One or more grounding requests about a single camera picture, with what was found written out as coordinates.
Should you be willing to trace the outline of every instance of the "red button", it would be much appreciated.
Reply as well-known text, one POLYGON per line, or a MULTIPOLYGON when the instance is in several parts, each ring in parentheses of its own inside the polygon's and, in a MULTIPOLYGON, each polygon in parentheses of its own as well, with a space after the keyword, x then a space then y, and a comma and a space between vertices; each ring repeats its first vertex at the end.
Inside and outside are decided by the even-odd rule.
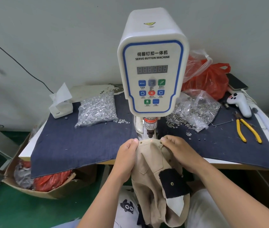
POLYGON ((154 90, 151 90, 151 91, 148 92, 148 94, 149 94, 150 96, 153 96, 153 95, 155 95, 155 91, 154 91, 154 90))

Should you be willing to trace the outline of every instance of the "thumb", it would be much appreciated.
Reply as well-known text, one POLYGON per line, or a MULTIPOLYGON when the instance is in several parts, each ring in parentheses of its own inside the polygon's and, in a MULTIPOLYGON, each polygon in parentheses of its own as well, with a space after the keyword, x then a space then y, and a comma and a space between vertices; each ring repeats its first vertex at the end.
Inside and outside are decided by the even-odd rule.
POLYGON ((171 140, 167 139, 166 137, 162 137, 160 141, 162 142, 164 146, 169 148, 171 151, 174 151, 177 148, 176 145, 171 140))
POLYGON ((139 140, 137 138, 133 139, 132 143, 130 144, 129 149, 131 151, 135 151, 139 145, 139 140))

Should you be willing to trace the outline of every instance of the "digital display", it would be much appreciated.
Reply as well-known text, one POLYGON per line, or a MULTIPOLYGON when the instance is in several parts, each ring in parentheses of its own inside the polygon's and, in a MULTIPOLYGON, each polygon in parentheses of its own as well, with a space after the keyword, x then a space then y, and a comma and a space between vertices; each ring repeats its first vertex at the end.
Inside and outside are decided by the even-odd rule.
POLYGON ((138 74, 167 73, 168 65, 165 66, 140 66, 137 67, 138 74))

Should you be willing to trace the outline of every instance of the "blue button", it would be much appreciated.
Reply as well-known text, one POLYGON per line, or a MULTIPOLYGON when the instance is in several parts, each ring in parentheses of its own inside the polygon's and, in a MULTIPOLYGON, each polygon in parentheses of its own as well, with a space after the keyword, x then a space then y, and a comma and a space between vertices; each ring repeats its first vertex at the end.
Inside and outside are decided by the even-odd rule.
POLYGON ((153 99, 153 100, 152 100, 152 103, 153 103, 153 104, 159 104, 159 102, 160 102, 159 99, 153 99))
POLYGON ((164 93, 165 93, 165 90, 158 90, 158 95, 159 95, 159 96, 164 95, 164 93))
POLYGON ((155 86, 155 85, 156 85, 155 79, 148 80, 148 86, 155 86))
POLYGON ((139 86, 146 86, 145 80, 139 80, 139 86))
POLYGON ((146 96, 146 91, 145 90, 141 90, 139 93, 140 93, 140 96, 146 96))

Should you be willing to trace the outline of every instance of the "hand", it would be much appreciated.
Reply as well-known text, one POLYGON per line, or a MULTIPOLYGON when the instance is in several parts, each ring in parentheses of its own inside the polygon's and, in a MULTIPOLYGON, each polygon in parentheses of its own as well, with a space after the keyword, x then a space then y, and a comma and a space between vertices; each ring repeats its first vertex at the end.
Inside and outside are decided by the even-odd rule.
POLYGON ((138 145, 139 140, 137 138, 129 139, 120 146, 117 152, 117 158, 110 175, 121 180, 121 184, 126 182, 130 177, 131 170, 135 164, 135 151, 138 145))
POLYGON ((203 165, 209 164, 183 138, 166 135, 161 138, 161 142, 172 151, 179 163, 191 173, 197 174, 203 165))

